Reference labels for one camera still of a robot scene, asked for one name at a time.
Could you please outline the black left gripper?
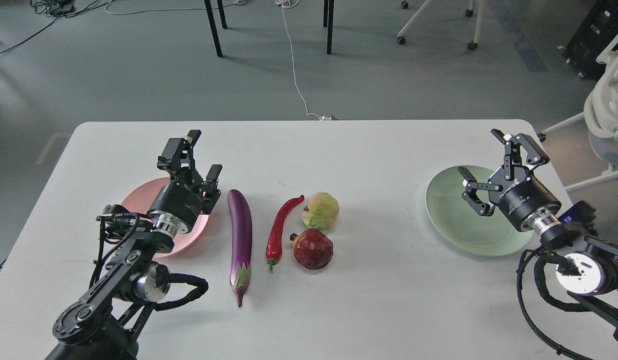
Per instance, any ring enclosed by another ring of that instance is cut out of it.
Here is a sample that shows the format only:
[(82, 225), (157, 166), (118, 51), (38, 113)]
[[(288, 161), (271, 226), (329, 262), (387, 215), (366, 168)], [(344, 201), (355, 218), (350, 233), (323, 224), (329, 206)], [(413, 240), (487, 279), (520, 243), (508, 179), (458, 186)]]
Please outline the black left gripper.
[(194, 159), (194, 146), (201, 134), (201, 130), (190, 130), (187, 136), (170, 138), (157, 158), (157, 168), (166, 171), (171, 180), (160, 189), (147, 216), (159, 228), (171, 226), (172, 234), (191, 232), (199, 215), (210, 215), (221, 196), (221, 164), (213, 164), (201, 184), (181, 182), (201, 180)]

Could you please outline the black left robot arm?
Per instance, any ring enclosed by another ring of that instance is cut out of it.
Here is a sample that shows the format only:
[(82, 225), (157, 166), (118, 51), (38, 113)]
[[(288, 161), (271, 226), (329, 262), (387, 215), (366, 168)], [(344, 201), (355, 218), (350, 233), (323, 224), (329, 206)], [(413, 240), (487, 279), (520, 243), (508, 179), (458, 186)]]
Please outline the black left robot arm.
[(148, 212), (116, 204), (98, 216), (100, 249), (89, 289), (55, 321), (58, 344), (49, 360), (135, 360), (152, 312), (186, 305), (208, 291), (205, 279), (172, 273), (154, 260), (171, 253), (176, 235), (192, 232), (221, 196), (222, 166), (211, 166), (206, 177), (195, 168), (200, 136), (194, 129), (167, 141), (156, 166), (170, 178)]

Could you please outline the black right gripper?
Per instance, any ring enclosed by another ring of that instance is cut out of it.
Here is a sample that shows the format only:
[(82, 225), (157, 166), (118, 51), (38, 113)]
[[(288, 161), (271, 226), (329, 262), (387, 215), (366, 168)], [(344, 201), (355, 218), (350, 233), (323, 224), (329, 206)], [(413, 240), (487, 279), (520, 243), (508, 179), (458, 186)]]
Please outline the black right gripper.
[[(515, 230), (529, 231), (530, 226), (524, 223), (530, 215), (542, 208), (556, 214), (562, 207), (558, 198), (531, 176), (537, 167), (549, 164), (549, 156), (527, 134), (505, 134), (498, 129), (492, 129), (491, 134), (504, 145), (502, 173), (495, 173), (491, 183), (479, 183), (468, 168), (458, 167), (464, 179), (462, 198), (481, 217), (492, 216), (495, 205)], [(494, 205), (483, 202), (479, 190), (492, 192)]]

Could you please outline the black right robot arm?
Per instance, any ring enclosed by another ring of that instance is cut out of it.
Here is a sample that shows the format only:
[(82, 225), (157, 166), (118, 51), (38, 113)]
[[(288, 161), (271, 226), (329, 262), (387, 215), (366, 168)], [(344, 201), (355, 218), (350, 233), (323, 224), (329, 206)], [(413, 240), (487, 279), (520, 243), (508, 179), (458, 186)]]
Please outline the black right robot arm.
[(561, 203), (536, 177), (534, 171), (549, 163), (541, 146), (524, 133), (491, 133), (504, 147), (503, 164), (487, 182), (478, 182), (466, 167), (462, 198), (481, 217), (499, 210), (519, 232), (539, 235), (540, 246), (522, 253), (515, 289), (522, 315), (535, 335), (547, 346), (572, 360), (583, 359), (543, 333), (528, 314), (523, 300), (523, 276), (533, 263), (537, 292), (545, 303), (567, 313), (594, 313), (614, 327), (618, 342), (618, 309), (599, 299), (618, 292), (618, 245), (600, 239), (594, 229), (595, 209), (586, 202), (572, 205), (563, 215)]

